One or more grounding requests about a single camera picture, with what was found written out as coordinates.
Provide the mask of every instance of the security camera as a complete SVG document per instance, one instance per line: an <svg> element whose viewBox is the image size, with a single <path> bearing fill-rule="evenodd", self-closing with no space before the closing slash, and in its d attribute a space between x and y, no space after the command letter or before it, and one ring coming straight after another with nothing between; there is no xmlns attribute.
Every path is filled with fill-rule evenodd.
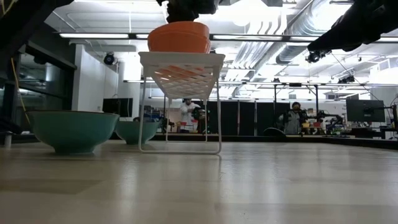
<svg viewBox="0 0 398 224"><path fill-rule="evenodd" d="M114 56L114 52L106 53L104 58L105 65L114 65L118 62L118 59Z"/></svg>

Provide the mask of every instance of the cable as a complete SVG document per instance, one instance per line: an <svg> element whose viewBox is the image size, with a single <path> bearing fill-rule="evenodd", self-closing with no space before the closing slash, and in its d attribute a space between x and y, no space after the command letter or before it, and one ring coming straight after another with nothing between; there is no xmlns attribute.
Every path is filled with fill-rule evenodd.
<svg viewBox="0 0 398 224"><path fill-rule="evenodd" d="M11 7L12 7L13 4L14 4L14 1L11 2L11 4L8 6L8 8L7 8L7 10L6 10L5 7L4 7L4 0L1 0L1 6L2 6L3 16L4 16L5 14L7 14L7 12L11 9ZM17 72L16 72L16 69L15 69L15 63L14 63L14 59L13 59L13 58L11 58L11 66L12 66L12 72L13 72L14 78L15 78L15 85L16 85L16 87L17 87L17 92L18 92L18 94L19 94L19 96L20 96L20 99L21 99L22 109L24 110L24 114L25 114L25 117L26 117L27 122L30 124L29 117L28 117L28 115L27 115L27 113L26 113L26 107L25 107L25 104L24 104L24 100L22 99L22 94L21 94L21 91L19 90L18 76L17 76Z"/></svg>
<svg viewBox="0 0 398 224"><path fill-rule="evenodd" d="M331 54L334 56L334 58L336 59L336 61L343 67L343 69L346 70L346 72L348 72L348 73L351 75L351 72L349 72L349 71L347 70L347 68L344 67L344 65L336 58L336 56L335 56L333 53L331 53ZM361 86L362 86L370 95L372 95L372 96L373 96L375 99L377 99L378 101L381 101L381 100L379 100L375 95L373 95L373 93L371 93L370 90L368 90L365 86L363 86L362 83L361 83L360 81L358 81L355 77L354 77L354 79L355 79L356 82L358 82L359 84L361 84ZM387 113L388 113L388 117L390 117L390 120L391 120L391 114L390 114L390 111L388 111L388 109L387 109Z"/></svg>

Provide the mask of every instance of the ceiling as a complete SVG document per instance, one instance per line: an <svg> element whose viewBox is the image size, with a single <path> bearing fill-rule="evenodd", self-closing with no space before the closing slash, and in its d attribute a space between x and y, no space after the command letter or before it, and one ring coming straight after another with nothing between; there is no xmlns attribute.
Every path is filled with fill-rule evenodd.
<svg viewBox="0 0 398 224"><path fill-rule="evenodd" d="M116 1L118 3L110 3L111 0L78 0L68 6L56 9L45 22L59 32L149 33L156 27L166 24L164 10L156 1L125 1L127 3L122 3L123 0ZM346 10L336 11L336 6L330 5L329 0L314 0L314 2L317 1L326 3L322 9L319 9L319 13L315 11L309 15L304 11L304 15L301 15L301 17L313 16L311 22L315 25L319 25L321 16L331 18L329 19L329 23L332 24L335 21L333 18L338 18ZM274 13L270 7L265 9L267 10L266 13L261 12L258 9L260 8L259 5L256 5L262 4L259 2L260 0L241 0L238 2L240 4L239 7L235 7L238 10L232 10L233 6L238 3L232 6L220 6L215 15L201 15L197 21L206 24L212 34L286 34L287 30L285 28L287 24L310 0L296 0L297 4L295 7L284 7L283 10L279 10L277 13ZM254 16L256 12L253 12L253 10L255 9L258 9L257 16ZM242 18L247 17L250 17L250 23L242 26L245 23ZM261 23L261 21L265 20L265 17L270 21L270 26L266 28L264 28L265 22ZM279 25L278 29L272 30L275 24ZM321 24L321 26L329 27L330 24ZM120 46L122 46L123 49L127 49L125 52L115 52L115 55L121 61L127 58L126 51L128 49L131 49L131 51L137 50L138 52L148 51L147 43L144 40L92 40L90 42L74 40L74 42L87 45L86 49L94 51L99 57L103 57L109 49L120 49ZM212 42L211 46L216 49L217 53L226 55L226 68L223 69L222 74L223 79L226 81L248 78L255 82L270 82L274 78L279 78L282 82L336 83L339 77L347 75L345 71L348 69L353 70L355 77L361 80L361 82L368 82L370 79L369 68L377 66L380 61L383 61L387 57L398 56L398 46L396 45L370 44L363 45L352 52L344 52L342 50L333 51L334 56L327 55L320 62L310 65L305 61L306 51L303 51L294 57L289 64L277 65L275 56L281 52L282 49L280 47L277 48L276 44L272 43L264 44L261 46L264 48L264 51L260 54L261 51L256 50L260 47L260 44L257 45L257 43L254 43L251 46L252 50L250 51L249 49L246 51L246 54L249 56L244 58L246 59L245 63L238 63L239 59L242 58L242 55L239 58L239 53L244 50L242 42L217 41ZM237 72L232 69L242 65L245 65L245 68L254 70L254 72L250 72L250 70L240 70ZM233 88L233 91L229 90L228 92L236 94L236 91L233 93L234 91L235 88Z"/></svg>

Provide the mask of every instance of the shelf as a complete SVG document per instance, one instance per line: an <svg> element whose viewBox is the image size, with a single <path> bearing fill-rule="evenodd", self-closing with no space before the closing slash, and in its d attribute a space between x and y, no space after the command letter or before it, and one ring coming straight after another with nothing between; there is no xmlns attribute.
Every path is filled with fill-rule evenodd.
<svg viewBox="0 0 398 224"><path fill-rule="evenodd" d="M152 77L169 99L207 100L220 77L225 55L139 52L144 77Z"/></svg>

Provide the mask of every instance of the computer monitor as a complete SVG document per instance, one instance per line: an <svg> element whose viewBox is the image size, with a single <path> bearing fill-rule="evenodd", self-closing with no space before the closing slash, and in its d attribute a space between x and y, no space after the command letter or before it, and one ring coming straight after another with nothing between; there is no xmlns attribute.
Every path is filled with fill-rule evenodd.
<svg viewBox="0 0 398 224"><path fill-rule="evenodd" d="M347 120L355 122L386 122L381 100L346 100Z"/></svg>

